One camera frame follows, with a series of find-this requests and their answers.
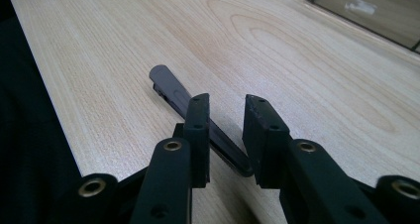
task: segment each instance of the light wooden surface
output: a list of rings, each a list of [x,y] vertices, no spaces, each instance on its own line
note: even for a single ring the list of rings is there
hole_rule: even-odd
[[[304,0],[12,0],[83,174],[148,165],[181,118],[152,90],[166,64],[241,144],[245,95],[266,98],[294,138],[323,145],[375,185],[420,180],[420,57]],[[278,191],[214,154],[194,223],[284,223]]]

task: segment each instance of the black plastic strip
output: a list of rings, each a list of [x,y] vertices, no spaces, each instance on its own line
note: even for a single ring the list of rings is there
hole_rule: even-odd
[[[183,138],[191,146],[192,187],[205,187],[210,181],[209,114],[208,93],[197,95],[189,100]]]
[[[149,77],[154,82],[154,90],[157,94],[185,119],[191,95],[175,75],[166,65],[157,65],[152,68]],[[240,175],[253,175],[254,171],[250,161],[241,149],[211,119],[209,127],[210,144],[213,151]]]

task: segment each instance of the black plastic piece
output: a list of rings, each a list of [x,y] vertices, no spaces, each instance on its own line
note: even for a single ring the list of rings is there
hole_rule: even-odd
[[[54,206],[47,223],[114,223],[118,204],[114,196],[117,178],[95,173],[83,177]]]
[[[246,96],[242,139],[260,187],[280,188],[284,168],[280,154],[292,140],[289,133],[267,100],[251,94]]]
[[[317,143],[294,140],[283,156],[309,210],[309,223],[387,223]]]
[[[183,126],[183,138],[191,146],[192,187],[205,187],[210,181],[209,114],[208,93],[197,95],[189,100]]]
[[[383,176],[376,184],[374,203],[391,223],[418,223],[420,183],[399,175]]]
[[[184,139],[157,144],[130,223],[190,223],[190,157]]]
[[[288,170],[284,171],[284,182],[281,184],[280,203],[288,224],[307,224],[309,222],[309,207],[305,198],[291,178]]]
[[[152,68],[149,77],[154,82],[154,90],[157,94],[185,119],[188,102],[191,99],[185,87],[166,65],[157,65]],[[209,129],[210,144],[220,158],[240,175],[253,175],[254,171],[248,157],[212,120],[209,122]]]
[[[115,201],[119,203],[120,209],[115,223],[128,223],[130,221],[147,171],[148,168],[143,168],[118,183]]]
[[[176,123],[172,137],[183,138],[183,123]]]

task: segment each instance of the screw hole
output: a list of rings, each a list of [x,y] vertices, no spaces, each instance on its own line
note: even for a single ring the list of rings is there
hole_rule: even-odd
[[[349,212],[352,216],[362,220],[365,219],[367,217],[367,215],[364,213],[363,210],[361,210],[359,207],[357,206],[346,206],[345,207],[346,211]]]
[[[163,147],[165,150],[173,152],[180,149],[182,145],[179,142],[169,142],[165,144]]]
[[[106,182],[102,178],[92,178],[87,180],[78,189],[78,194],[82,197],[91,197],[99,194],[105,189]]]
[[[169,214],[169,209],[164,204],[155,205],[151,210],[151,215],[155,219],[161,219]]]
[[[391,185],[393,189],[406,197],[416,200],[420,199],[420,189],[407,181],[399,179],[394,181]]]
[[[300,143],[298,146],[303,152],[313,153],[316,151],[316,147],[309,143]]]

